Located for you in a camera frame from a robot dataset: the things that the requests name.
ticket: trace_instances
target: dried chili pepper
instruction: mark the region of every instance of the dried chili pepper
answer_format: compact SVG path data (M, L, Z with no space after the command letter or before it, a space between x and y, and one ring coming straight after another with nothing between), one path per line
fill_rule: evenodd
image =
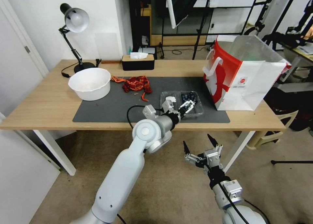
M144 98L144 94L145 94L146 92L144 92L142 95L141 95L141 99L143 100L143 101L148 101L147 99L145 99Z
M152 92L150 81L146 76L131 77L129 79L112 76L111 81L114 81L116 83L124 82L122 88L125 92L129 92L129 90L132 91L144 90L144 93L142 94L143 101L148 101L147 99L144 98L145 93L150 94Z

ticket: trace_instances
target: gray desk mat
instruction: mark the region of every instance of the gray desk mat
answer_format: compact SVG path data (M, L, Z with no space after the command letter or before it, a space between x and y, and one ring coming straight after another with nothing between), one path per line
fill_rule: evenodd
M149 102L141 100L140 92L124 92L123 83L111 82L110 92L94 101L82 101L73 122L127 122L126 112L133 105L152 104L160 108L160 94L163 91L196 91L200 97L204 114L194 118L183 118L182 122L229 123L225 111L217 111L202 77L149 77L152 93L146 94ZM142 108L129 112L131 122L144 119Z

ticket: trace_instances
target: lamp shade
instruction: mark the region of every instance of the lamp shade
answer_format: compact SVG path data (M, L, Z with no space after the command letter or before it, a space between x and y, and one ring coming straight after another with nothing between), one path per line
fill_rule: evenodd
M66 3L61 4L60 10L64 14L65 25L70 31L79 33L87 28L89 24L87 12L80 8L72 8Z

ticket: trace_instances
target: door hinge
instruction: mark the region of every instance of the door hinge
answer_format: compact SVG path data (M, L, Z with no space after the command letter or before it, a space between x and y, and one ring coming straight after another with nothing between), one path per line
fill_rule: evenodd
M25 48L27 53L30 53L30 50L29 50L28 46L25 46L24 48Z

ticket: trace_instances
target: tripod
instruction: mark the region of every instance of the tripod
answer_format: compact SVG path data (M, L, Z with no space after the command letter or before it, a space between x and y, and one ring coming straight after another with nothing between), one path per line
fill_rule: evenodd
M271 160L273 165L275 164L313 164L313 161L274 161Z

